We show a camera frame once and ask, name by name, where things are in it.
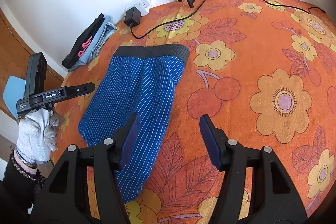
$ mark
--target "folded clothes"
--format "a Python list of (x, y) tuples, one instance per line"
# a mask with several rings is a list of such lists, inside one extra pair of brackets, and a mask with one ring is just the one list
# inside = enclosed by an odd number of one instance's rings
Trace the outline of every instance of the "folded clothes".
[(63, 67), (69, 69), (73, 66), (79, 59), (78, 52), (83, 50), (82, 44), (87, 42), (89, 37), (94, 37), (97, 33), (98, 29), (104, 22), (104, 15), (100, 14), (94, 22), (85, 29), (84, 32), (77, 38), (75, 44), (73, 45), (70, 53), (67, 55), (66, 58), (62, 61)]
[(104, 22), (98, 29), (96, 35), (93, 37), (90, 45), (86, 48), (85, 52), (78, 59), (78, 61), (68, 68), (68, 71), (73, 71), (81, 65), (86, 65), (91, 59), (98, 56), (100, 48), (104, 45), (107, 39), (117, 30), (117, 27), (114, 26), (109, 21), (111, 20), (110, 16), (106, 16)]
[(179, 44), (120, 46), (79, 122), (80, 134), (93, 146), (113, 138), (132, 113), (140, 116), (141, 130), (130, 163), (115, 173), (124, 202), (133, 200), (149, 177), (188, 57), (188, 48)]

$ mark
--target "orange floral bedspread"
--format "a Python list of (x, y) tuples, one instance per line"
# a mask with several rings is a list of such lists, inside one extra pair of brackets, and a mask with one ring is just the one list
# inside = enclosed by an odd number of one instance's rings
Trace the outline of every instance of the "orange floral bedspread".
[[(134, 31), (142, 35), (191, 11), (185, 2), (155, 7)], [(326, 14), (261, 0), (208, 0), (191, 18), (158, 27), (141, 40), (123, 21), (117, 26), (99, 56), (69, 73), (64, 85), (92, 81), (98, 86), (119, 45), (181, 43), (190, 49), (152, 173), (139, 197), (125, 205), (132, 224), (208, 223), (223, 173), (211, 165), (199, 132), (202, 114), (244, 146), (271, 146), (312, 214), (336, 176), (336, 28)], [(91, 98), (56, 106), (66, 121), (54, 161), (70, 144), (86, 146), (77, 126)], [(241, 217), (249, 208), (251, 175), (248, 170)], [(88, 179), (91, 213), (98, 218), (92, 170)]]

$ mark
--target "white work glove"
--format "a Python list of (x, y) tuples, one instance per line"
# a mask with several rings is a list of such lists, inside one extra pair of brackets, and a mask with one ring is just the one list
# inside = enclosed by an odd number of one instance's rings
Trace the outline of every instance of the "white work glove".
[(19, 122), (16, 152), (28, 164), (50, 160), (51, 151), (57, 150), (57, 131), (50, 125), (52, 110), (32, 110)]

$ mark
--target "blue gripper pad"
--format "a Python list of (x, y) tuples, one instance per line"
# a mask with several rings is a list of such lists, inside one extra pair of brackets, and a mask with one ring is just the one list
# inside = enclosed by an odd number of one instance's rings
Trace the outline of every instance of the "blue gripper pad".
[(141, 119), (140, 116), (137, 115), (128, 132), (126, 140), (123, 146), (121, 147), (121, 157), (119, 162), (119, 167), (121, 170), (130, 162), (132, 158), (135, 141), (137, 140), (140, 129), (141, 129)]
[(208, 154), (213, 166), (217, 168), (217, 170), (221, 169), (221, 150), (219, 145), (205, 120), (204, 115), (199, 119), (199, 130), (201, 131), (201, 135), (204, 141), (204, 144), (208, 150)]

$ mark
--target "black waistband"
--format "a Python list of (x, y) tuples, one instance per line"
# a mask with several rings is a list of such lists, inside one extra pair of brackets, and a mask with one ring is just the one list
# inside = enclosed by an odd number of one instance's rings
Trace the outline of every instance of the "black waistband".
[(180, 44), (165, 44), (154, 47), (119, 46), (114, 55), (132, 56), (139, 58), (171, 55), (178, 57), (184, 64), (186, 64), (189, 57), (189, 49), (186, 46)]

